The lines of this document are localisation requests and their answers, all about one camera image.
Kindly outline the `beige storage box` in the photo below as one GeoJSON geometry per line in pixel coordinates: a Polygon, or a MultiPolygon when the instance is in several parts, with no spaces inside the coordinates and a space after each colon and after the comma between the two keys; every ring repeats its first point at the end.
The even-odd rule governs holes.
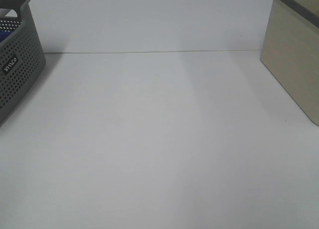
{"type": "Polygon", "coordinates": [[[261,62],[319,123],[319,0],[273,0],[261,62]]]}

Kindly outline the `grey perforated plastic basket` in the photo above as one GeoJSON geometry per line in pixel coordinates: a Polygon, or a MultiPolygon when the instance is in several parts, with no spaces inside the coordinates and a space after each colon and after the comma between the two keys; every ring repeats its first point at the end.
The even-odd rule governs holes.
{"type": "Polygon", "coordinates": [[[5,121],[43,71],[46,60],[39,40],[30,0],[0,0],[3,9],[17,16],[3,16],[0,28],[11,34],[0,43],[0,120],[5,121]]]}

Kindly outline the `blue microfiber towel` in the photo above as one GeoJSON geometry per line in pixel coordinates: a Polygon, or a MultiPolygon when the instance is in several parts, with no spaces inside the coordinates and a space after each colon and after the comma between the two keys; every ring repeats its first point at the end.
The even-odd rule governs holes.
{"type": "Polygon", "coordinates": [[[10,34],[11,31],[0,29],[0,42],[3,42],[10,34]]]}

